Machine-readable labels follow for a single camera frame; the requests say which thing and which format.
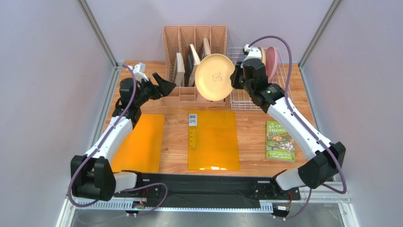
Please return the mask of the yellow bear plate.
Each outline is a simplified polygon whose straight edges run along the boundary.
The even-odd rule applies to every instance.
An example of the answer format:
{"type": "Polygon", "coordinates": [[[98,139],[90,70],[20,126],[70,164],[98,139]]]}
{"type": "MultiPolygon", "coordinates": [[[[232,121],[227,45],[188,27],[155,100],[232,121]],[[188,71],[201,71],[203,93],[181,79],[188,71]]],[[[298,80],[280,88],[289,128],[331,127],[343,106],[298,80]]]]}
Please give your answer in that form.
{"type": "Polygon", "coordinates": [[[195,86],[199,94],[209,101],[220,101],[233,90],[230,76],[235,70],[233,62],[223,54],[203,58],[197,67],[195,86]]]}

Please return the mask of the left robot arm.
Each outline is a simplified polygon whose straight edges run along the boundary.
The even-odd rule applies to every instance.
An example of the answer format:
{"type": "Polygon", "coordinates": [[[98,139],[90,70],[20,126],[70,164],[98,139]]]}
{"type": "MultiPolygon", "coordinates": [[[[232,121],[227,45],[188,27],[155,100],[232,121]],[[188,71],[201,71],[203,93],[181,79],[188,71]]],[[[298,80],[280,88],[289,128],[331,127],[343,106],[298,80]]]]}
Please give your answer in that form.
{"type": "Polygon", "coordinates": [[[149,100],[168,96],[176,87],[174,82],[153,77],[156,85],[143,73],[139,78],[127,78],[120,82],[120,98],[115,103],[106,131],[84,155],[75,155],[70,162],[71,181],[68,198],[90,199],[90,205],[97,201],[109,201],[115,193],[133,189],[139,172],[124,170],[114,173],[111,161],[124,139],[132,132],[141,116],[141,106],[149,100]]]}

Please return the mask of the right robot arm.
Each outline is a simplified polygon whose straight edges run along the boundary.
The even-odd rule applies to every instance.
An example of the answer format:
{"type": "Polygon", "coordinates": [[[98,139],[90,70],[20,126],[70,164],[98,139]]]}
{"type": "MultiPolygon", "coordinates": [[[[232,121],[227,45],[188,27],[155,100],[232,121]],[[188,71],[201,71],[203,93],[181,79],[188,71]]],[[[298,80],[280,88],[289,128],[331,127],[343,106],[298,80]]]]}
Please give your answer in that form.
{"type": "Polygon", "coordinates": [[[268,82],[260,59],[238,61],[230,78],[233,88],[244,89],[255,105],[284,127],[307,159],[300,167],[276,174],[271,179],[274,192],[300,186],[316,189],[336,174],[344,177],[345,146],[322,135],[300,114],[282,87],[268,82]]]}

